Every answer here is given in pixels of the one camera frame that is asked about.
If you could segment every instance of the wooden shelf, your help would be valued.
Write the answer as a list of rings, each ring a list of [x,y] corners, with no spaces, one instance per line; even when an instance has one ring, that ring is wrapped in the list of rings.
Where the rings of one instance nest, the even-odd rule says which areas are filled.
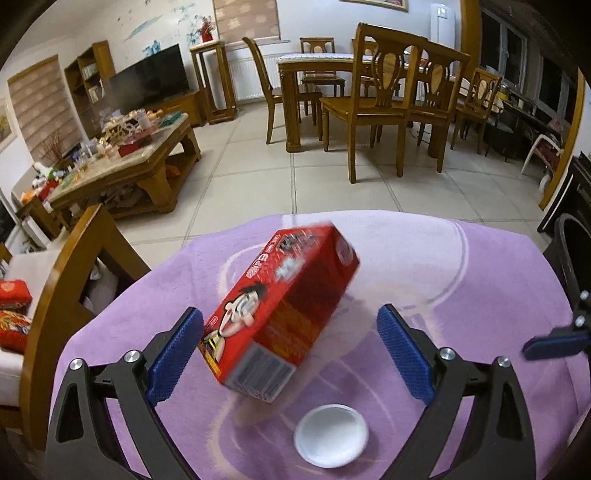
[[[97,71],[88,77],[86,80],[82,76],[82,71],[88,65],[96,63]],[[109,49],[109,43],[100,41],[93,43],[87,48],[76,60],[70,63],[65,69],[67,85],[70,89],[70,94],[74,100],[76,112],[80,117],[80,121],[86,135],[89,138],[100,134],[97,131],[97,125],[100,125],[99,110],[106,108],[109,104],[106,101],[106,96],[99,98],[95,103],[92,103],[88,95],[88,90],[100,83],[102,80],[103,88],[107,90],[110,87],[109,81],[115,75],[115,67]]]

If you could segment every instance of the red decoration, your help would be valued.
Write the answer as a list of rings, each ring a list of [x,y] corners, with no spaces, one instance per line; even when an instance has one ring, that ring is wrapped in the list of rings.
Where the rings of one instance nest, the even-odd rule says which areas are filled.
[[[211,17],[203,17],[203,24],[201,25],[201,29],[199,29],[199,33],[201,34],[201,40],[204,42],[212,41],[213,40],[213,20]]]

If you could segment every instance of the chair backrest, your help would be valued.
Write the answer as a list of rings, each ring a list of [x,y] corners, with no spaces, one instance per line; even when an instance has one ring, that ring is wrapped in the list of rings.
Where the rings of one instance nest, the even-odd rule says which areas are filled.
[[[355,53],[355,39],[351,40],[351,44],[353,45],[353,53]],[[368,57],[370,57],[375,53],[377,48],[378,44],[376,42],[374,42],[373,40],[365,40],[363,42],[363,55],[367,55]]]
[[[411,117],[428,116],[433,125],[451,122],[456,110],[462,77],[470,55],[420,37],[410,54],[405,84],[415,91],[411,95]],[[424,87],[424,101],[417,101],[417,87]]]
[[[300,37],[300,50],[302,53],[336,53],[334,37]]]
[[[501,77],[487,70],[477,68],[472,76],[466,97],[465,109],[487,118],[491,114],[496,94],[501,87]]]
[[[353,61],[353,85],[351,87],[353,109],[356,109],[359,105],[361,77],[364,73],[367,74],[368,72],[367,66],[363,64],[366,37],[373,38],[376,44],[370,69],[376,90],[375,106],[389,108],[392,106],[392,97],[400,80],[407,76],[404,51],[409,47],[413,51],[417,51],[413,57],[415,64],[411,61],[408,70],[418,70],[420,52],[416,45],[426,40],[426,38],[398,30],[360,23],[357,26],[353,46],[355,52]],[[416,88],[409,89],[405,87],[404,100],[402,102],[403,108],[408,108],[414,103],[413,92],[416,92]]]
[[[256,71],[259,75],[259,80],[261,81],[261,88],[265,95],[265,99],[267,102],[272,102],[273,85],[271,85],[271,81],[269,80],[269,74],[267,73],[267,67],[265,67],[265,60],[262,57],[261,50],[253,39],[244,37],[242,40],[248,45],[248,48],[252,53],[252,58],[255,61]]]
[[[80,298],[97,259],[119,278],[123,288],[150,271],[104,206],[94,205],[84,212],[43,288],[22,363],[22,431],[38,450],[46,444],[51,392],[61,352],[67,341],[94,318]]]

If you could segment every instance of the bookshelf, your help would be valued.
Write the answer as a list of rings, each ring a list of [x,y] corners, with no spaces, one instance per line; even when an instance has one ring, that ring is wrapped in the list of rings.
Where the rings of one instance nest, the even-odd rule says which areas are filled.
[[[65,69],[68,89],[88,138],[100,134],[100,114],[108,111],[115,67],[109,43],[93,43]]]

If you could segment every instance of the wall mural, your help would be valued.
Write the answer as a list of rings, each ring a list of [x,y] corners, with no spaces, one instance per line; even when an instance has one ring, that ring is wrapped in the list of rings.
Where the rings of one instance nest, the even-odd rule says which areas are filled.
[[[117,18],[127,35],[123,39],[126,60],[136,61],[138,50],[141,56],[149,57],[177,43],[182,50],[197,45],[201,42],[202,14],[207,14],[202,10],[203,6],[198,8],[196,3],[187,3],[187,0],[138,0],[127,15]]]

